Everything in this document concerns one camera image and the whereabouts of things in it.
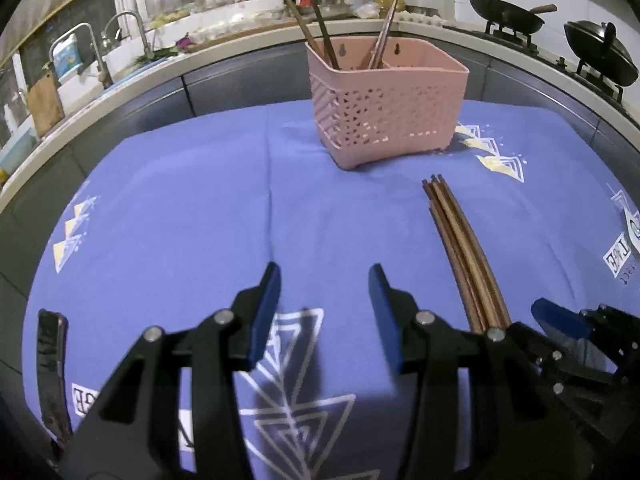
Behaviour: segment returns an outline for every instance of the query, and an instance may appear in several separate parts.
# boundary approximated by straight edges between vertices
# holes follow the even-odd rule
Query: basket rim
[[[356,36],[332,36],[331,40],[333,43],[333,40],[340,40],[340,39],[351,39],[351,38],[373,38],[373,36],[360,36],[360,35],[356,35]],[[410,68],[412,71],[415,70],[419,70],[421,72],[435,72],[436,70],[441,72],[442,70],[444,70],[446,73],[450,73],[450,74],[459,74],[459,73],[464,73],[464,74],[469,74],[469,69],[462,64],[461,62],[459,62],[455,57],[453,57],[451,54],[449,54],[448,52],[445,52],[444,50],[442,50],[439,46],[431,43],[431,41],[426,40],[425,38],[404,38],[404,37],[397,37],[397,36],[390,36],[390,38],[396,38],[397,40],[412,40],[412,41],[420,41],[420,42],[425,42],[425,43],[429,43],[431,46],[437,48],[442,54],[444,54],[444,56],[447,56],[449,58],[449,60],[452,60],[453,62],[455,62],[455,64],[458,66],[458,70],[450,70],[450,69],[443,69],[440,67],[433,67],[433,66],[416,66],[416,67],[401,67],[401,68],[375,68],[372,70],[369,69],[364,69],[364,70],[336,70],[335,68],[331,67],[324,59],[322,59],[320,56],[318,56],[318,54],[316,53],[315,50],[313,50],[311,48],[311,46],[309,45],[308,41],[305,41],[305,46],[306,46],[306,52],[309,55],[314,56],[319,62],[322,63],[322,65],[324,66],[324,68],[326,70],[328,70],[331,73],[334,74],[353,74],[353,73],[371,73],[371,72],[376,72],[376,73],[397,73],[399,70],[402,70],[403,68]],[[317,42],[321,42],[322,39],[321,38],[314,38],[316,43]]]

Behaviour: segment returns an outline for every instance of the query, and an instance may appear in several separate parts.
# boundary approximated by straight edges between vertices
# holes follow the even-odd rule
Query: pan handle
[[[604,55],[607,53],[607,50],[609,50],[611,48],[611,45],[613,44],[613,41],[616,39],[616,26],[609,22],[607,23],[607,26],[604,29],[604,41],[602,42],[602,49],[601,49],[601,56],[604,57]]]
[[[554,4],[548,4],[533,7],[533,9],[530,9],[529,12],[531,14],[542,14],[543,12],[556,12],[556,10],[558,10],[558,7],[556,7]]]

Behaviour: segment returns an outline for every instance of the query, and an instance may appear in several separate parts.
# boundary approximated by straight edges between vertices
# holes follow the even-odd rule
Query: blue tablecloth
[[[319,142],[310,102],[222,112],[121,143],[65,209],[33,283],[22,350],[33,413],[40,308],[69,320],[75,427],[147,326],[196,326],[274,260],[283,287],[267,352],[235,378],[256,478],[395,478],[415,378],[386,366],[367,271],[380,262],[421,308],[467,328],[420,183],[438,173],[513,320],[536,326],[530,306],[541,296],[637,315],[635,258],[609,254],[622,206],[636,208],[596,154],[540,108],[465,102],[460,123],[466,128],[442,153],[351,172]],[[193,459],[182,455],[187,465]]]

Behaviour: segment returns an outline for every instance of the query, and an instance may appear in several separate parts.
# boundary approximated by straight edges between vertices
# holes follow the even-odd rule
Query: wooden cutting board
[[[45,137],[50,129],[64,118],[62,102],[51,71],[45,72],[45,75],[29,90],[27,106],[33,116],[39,137]]]

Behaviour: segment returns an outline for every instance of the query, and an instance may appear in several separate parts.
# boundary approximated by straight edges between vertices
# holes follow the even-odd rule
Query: wok
[[[564,34],[580,59],[580,68],[584,62],[620,86],[629,86],[638,79],[638,68],[616,38],[613,23],[568,22],[564,24]]]
[[[545,21],[538,16],[543,12],[555,12],[553,5],[534,7],[526,10],[503,0],[469,0],[471,6],[488,22],[497,23],[500,28],[510,28],[522,34],[533,34],[540,30]]]

